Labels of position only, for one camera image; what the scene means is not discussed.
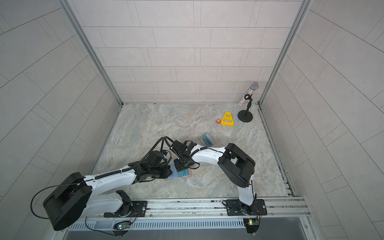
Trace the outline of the pink leather card holder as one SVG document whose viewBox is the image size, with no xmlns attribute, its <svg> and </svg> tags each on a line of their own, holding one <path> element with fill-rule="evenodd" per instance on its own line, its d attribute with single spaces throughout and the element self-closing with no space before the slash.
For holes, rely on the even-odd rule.
<svg viewBox="0 0 384 240">
<path fill-rule="evenodd" d="M 170 163 L 169 166 L 171 167 L 172 174 L 166 179 L 166 181 L 181 179 L 181 178 L 188 178 L 192 175 L 191 169 L 186 169 L 181 172 L 177 172 L 177 169 L 173 162 Z"/>
</svg>

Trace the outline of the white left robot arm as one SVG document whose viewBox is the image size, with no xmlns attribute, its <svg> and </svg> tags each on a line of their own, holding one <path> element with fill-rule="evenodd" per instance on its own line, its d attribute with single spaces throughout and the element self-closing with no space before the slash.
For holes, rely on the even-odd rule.
<svg viewBox="0 0 384 240">
<path fill-rule="evenodd" d="M 122 186 L 144 183 L 148 178 L 167 179 L 171 174 L 169 151 L 152 151 L 141 160 L 101 175 L 69 175 L 44 200 L 43 207 L 55 231 L 78 219 L 104 214 L 106 217 L 135 217 L 137 209 Z"/>
</svg>

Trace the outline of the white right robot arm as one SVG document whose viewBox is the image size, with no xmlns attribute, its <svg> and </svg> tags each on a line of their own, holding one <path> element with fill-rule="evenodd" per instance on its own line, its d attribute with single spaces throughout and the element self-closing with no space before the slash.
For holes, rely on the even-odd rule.
<svg viewBox="0 0 384 240">
<path fill-rule="evenodd" d="M 170 150 L 178 157 L 174 160 L 178 172 L 191 168 L 193 165 L 207 163 L 218 166 L 228 179 L 238 187 L 239 198 L 236 201 L 224 200 L 228 210 L 245 215 L 256 216 L 260 212 L 255 203 L 257 197 L 253 188 L 255 161 L 235 144 L 226 147 L 212 148 L 197 143 L 174 141 Z"/>
</svg>

